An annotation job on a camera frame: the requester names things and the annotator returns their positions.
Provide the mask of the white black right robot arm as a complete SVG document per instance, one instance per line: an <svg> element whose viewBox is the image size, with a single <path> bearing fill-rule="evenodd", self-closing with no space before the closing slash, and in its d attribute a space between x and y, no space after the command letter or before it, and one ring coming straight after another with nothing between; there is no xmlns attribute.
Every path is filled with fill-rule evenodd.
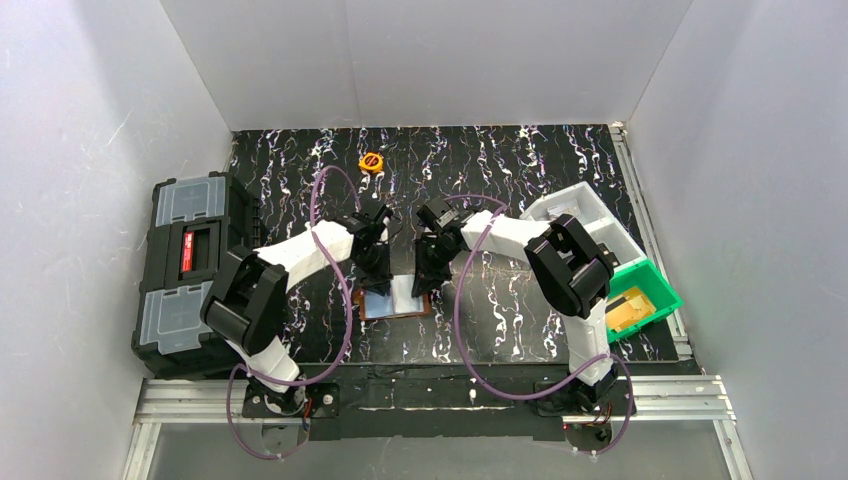
<svg viewBox="0 0 848 480"><path fill-rule="evenodd" d="M517 219L500 210L456 208L443 198L423 204L417 216L425 230L415 241L413 296L427 295L450 280L450 264L463 251L526 262L545 300L563 320L569 374L517 398L540 400L565 390L571 403L593 408L617 379L605 322L615 273L611 254L569 214L550 221Z"/></svg>

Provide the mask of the gold card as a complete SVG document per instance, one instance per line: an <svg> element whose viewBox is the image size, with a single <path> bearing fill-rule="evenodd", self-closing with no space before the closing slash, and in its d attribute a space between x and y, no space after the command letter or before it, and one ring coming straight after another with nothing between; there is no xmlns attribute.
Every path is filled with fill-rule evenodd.
<svg viewBox="0 0 848 480"><path fill-rule="evenodd" d="M605 321L610 330L622 332L648 319L656 311L656 306L642 289L631 287L609 301Z"/></svg>

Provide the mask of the white card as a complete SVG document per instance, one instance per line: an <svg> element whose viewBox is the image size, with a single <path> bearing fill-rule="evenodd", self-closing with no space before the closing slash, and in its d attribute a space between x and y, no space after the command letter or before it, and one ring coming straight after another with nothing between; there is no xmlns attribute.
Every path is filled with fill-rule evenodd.
<svg viewBox="0 0 848 480"><path fill-rule="evenodd" d="M577 219L583 217L581 208L576 202L554 205L547 208L547 213L550 220L555 220L561 215L570 215Z"/></svg>

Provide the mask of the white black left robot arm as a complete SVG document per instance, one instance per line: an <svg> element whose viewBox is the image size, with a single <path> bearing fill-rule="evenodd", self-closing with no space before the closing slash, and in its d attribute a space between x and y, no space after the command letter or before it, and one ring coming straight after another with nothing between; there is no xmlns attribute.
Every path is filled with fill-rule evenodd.
<svg viewBox="0 0 848 480"><path fill-rule="evenodd" d="M382 204L321 220L267 247L231 248L200 308L201 320L225 339L268 391L285 395L306 386L282 340L289 290L332 261L350 260L364 290L388 295L393 275L387 226L392 215Z"/></svg>

